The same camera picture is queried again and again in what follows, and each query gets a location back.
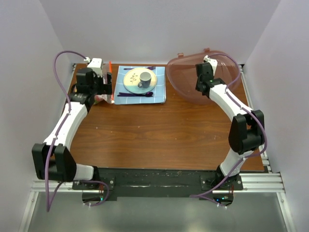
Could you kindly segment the clear zip top bag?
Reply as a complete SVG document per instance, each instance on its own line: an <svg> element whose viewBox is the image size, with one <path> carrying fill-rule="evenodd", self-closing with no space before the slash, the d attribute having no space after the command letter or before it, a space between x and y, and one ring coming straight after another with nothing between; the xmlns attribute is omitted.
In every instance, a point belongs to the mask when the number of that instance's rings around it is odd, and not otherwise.
<svg viewBox="0 0 309 232"><path fill-rule="evenodd" d="M109 104L114 104L113 90L112 90L112 73L109 64L100 64L100 72L97 73L97 92L94 96L94 104L105 101Z"/></svg>

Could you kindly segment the clear pink plastic bowl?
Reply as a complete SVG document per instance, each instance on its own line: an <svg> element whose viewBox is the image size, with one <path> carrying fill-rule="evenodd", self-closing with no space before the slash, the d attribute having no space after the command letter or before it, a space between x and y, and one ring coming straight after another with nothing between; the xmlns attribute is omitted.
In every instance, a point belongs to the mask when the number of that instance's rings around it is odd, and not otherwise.
<svg viewBox="0 0 309 232"><path fill-rule="evenodd" d="M217 84L237 87L240 81L240 68L227 53L204 49L192 55L179 54L166 66L166 75L173 88L187 102L209 104L211 87Z"/></svg>

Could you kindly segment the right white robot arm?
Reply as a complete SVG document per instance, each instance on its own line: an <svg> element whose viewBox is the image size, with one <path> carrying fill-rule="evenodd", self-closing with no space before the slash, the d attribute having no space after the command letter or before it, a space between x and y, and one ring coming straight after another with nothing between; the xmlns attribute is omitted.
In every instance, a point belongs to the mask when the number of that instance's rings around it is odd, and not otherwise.
<svg viewBox="0 0 309 232"><path fill-rule="evenodd" d="M266 142L264 114L242 103L220 78L214 78L211 63L196 65L196 90L215 102L231 121L228 135L229 152L216 170L215 182L221 190L232 185L245 160Z"/></svg>

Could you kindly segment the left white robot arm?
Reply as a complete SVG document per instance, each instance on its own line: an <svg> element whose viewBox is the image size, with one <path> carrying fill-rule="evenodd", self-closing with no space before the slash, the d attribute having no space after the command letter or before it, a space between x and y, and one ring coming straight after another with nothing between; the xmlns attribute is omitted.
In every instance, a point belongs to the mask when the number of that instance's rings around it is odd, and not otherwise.
<svg viewBox="0 0 309 232"><path fill-rule="evenodd" d="M88 189L96 189L100 178L95 167L78 164L70 153L71 143L83 119L95 102L96 95L112 94L112 74L99 76L93 68L82 68L76 73L76 84L69 94L70 102L57 125L42 144L35 144L32 157L40 180L72 182L83 180Z"/></svg>

